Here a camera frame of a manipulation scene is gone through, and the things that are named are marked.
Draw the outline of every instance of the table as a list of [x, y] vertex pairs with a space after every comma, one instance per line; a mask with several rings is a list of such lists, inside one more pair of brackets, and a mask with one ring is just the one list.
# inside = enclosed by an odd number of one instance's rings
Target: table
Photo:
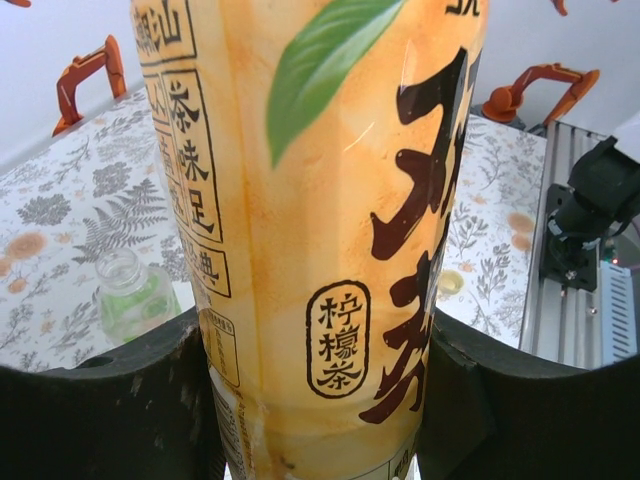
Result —
[[[440, 292], [446, 313], [517, 346], [545, 141], [471, 117]], [[100, 252], [128, 246], [193, 300], [176, 226], [154, 167], [144, 90], [0, 178], [0, 363], [73, 368], [113, 348], [95, 305]], [[144, 201], [143, 211], [130, 207]]]

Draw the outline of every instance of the green leaf graphic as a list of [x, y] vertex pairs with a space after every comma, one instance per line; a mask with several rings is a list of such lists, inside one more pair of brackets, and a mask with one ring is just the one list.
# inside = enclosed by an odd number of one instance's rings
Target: green leaf graphic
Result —
[[271, 87], [267, 135], [277, 166], [406, 0], [334, 0], [287, 46]]

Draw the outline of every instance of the clear glass bottle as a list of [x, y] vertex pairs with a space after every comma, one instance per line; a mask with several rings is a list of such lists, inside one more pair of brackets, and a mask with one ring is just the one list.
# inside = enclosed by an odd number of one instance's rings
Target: clear glass bottle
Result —
[[102, 254], [96, 272], [102, 326], [114, 344], [129, 342], [180, 314], [167, 272], [146, 266], [128, 248]]

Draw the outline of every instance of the white wall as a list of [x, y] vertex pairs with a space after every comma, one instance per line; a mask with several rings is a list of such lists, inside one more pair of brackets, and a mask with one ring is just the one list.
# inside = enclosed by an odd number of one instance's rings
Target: white wall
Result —
[[[48, 141], [60, 119], [56, 82], [76, 55], [84, 56], [113, 35], [120, 46], [129, 90], [142, 86], [130, 0], [32, 0], [30, 8], [0, 1], [0, 171]], [[104, 69], [78, 88], [83, 115], [111, 99]]]
[[[560, 16], [551, 0], [491, 0], [474, 104], [511, 85], [531, 65], [561, 62], [600, 69], [593, 89], [563, 121], [603, 134], [640, 110], [640, 1], [565, 0]], [[538, 80], [518, 115], [531, 127], [551, 112], [568, 84]]]

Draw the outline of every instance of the nutrition label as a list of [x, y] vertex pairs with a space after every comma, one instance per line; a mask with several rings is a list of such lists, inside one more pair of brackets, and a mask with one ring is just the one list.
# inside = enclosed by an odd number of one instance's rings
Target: nutrition label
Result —
[[213, 389], [213, 393], [216, 403], [216, 413], [218, 414], [220, 436], [224, 444], [229, 469], [233, 472], [235, 478], [247, 478], [242, 456], [240, 432], [235, 420], [235, 408], [222, 398], [216, 388]]
[[402, 448], [387, 463], [350, 480], [393, 480], [395, 477], [405, 478], [411, 466], [411, 460], [415, 455], [417, 441], [417, 433], [411, 435]]
[[234, 387], [240, 386], [238, 350], [233, 323], [210, 308], [200, 310], [200, 325], [209, 361]]

